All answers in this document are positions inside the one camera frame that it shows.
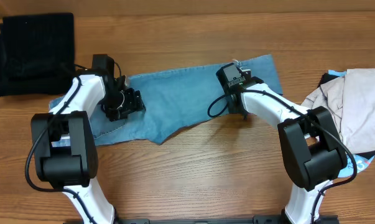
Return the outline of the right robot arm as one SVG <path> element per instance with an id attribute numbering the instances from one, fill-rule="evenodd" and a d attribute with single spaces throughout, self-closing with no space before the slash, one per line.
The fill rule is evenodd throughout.
<path id="1" fill-rule="evenodd" d="M 221 67 L 216 77 L 229 113 L 254 114 L 278 130 L 284 167 L 293 183 L 281 213 L 256 215 L 253 223 L 339 223 L 336 215 L 321 215 L 320 205 L 328 189 L 353 181 L 358 169 L 331 113 L 322 106 L 310 109 L 285 99 L 235 63 Z"/>

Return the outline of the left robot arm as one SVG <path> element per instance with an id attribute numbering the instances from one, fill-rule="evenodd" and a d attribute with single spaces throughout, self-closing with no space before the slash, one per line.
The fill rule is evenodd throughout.
<path id="1" fill-rule="evenodd" d="M 118 68 L 108 55 L 95 54 L 91 68 L 76 71 L 61 102 L 31 119 L 33 144 L 25 162 L 25 180 L 36 191 L 66 195 L 82 223 L 120 222 L 96 177 L 98 153 L 90 125 L 90 116 L 98 105 L 111 122 L 146 109 L 140 91 L 129 88 L 124 75 L 114 76 Z M 32 161 L 37 177 L 48 182 L 49 189 L 33 183 L 29 174 Z"/>

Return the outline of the light blue denim jeans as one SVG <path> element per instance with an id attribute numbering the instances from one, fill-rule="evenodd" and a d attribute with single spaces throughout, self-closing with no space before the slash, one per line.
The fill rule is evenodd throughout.
<path id="1" fill-rule="evenodd" d="M 215 101 L 224 93 L 216 77 L 220 68 L 220 64 L 213 64 L 131 76 L 129 86 L 140 91 L 146 109 L 129 114 L 125 120 L 111 122 L 102 112 L 96 95 L 101 85 L 95 75 L 82 78 L 80 89 L 74 79 L 69 92 L 51 102 L 51 112 L 57 112 L 76 92 L 64 113 L 87 111 L 97 146 L 137 139 L 162 144 L 180 128 L 208 121 L 209 113 L 228 114 L 226 101 Z"/>

